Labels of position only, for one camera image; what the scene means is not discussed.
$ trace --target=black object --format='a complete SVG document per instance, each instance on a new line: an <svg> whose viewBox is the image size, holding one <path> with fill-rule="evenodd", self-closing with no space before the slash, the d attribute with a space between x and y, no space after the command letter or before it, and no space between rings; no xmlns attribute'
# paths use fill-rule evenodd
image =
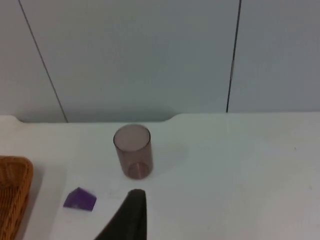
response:
<svg viewBox="0 0 320 240"><path fill-rule="evenodd" d="M146 192L131 190L95 240L147 240Z"/></svg>

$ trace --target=wicker basket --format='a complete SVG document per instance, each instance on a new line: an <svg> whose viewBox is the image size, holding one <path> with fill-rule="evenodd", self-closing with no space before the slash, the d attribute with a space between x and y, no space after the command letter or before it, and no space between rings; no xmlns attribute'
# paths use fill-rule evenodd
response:
<svg viewBox="0 0 320 240"><path fill-rule="evenodd" d="M33 165L17 156L0 156L0 240L13 240L25 213Z"/></svg>

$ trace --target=pink tinted cup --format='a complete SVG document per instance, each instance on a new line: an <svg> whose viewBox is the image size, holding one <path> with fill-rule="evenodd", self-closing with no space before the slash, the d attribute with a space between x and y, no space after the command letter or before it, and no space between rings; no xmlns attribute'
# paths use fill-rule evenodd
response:
<svg viewBox="0 0 320 240"><path fill-rule="evenodd" d="M151 134L142 125L119 128L113 137L123 173L132 179L144 179L153 169Z"/></svg>

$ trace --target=transparent cup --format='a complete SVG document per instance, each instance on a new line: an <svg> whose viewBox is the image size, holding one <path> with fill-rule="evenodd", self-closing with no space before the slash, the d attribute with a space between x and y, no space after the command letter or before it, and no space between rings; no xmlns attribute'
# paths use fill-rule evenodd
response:
<svg viewBox="0 0 320 240"><path fill-rule="evenodd" d="M150 131L139 124L119 128L113 143L123 173L131 179L144 179L153 170Z"/></svg>

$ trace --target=white table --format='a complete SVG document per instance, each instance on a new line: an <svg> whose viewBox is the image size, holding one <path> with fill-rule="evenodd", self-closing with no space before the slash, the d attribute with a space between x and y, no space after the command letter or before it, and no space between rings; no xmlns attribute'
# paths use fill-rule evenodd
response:
<svg viewBox="0 0 320 240"><path fill-rule="evenodd" d="M92 240L134 188L146 190L149 240L319 239L320 113L146 123L154 171L140 181L122 174L112 142L121 125L0 117L0 154L35 168L18 239ZM78 186L96 194L93 212L62 207Z"/></svg>

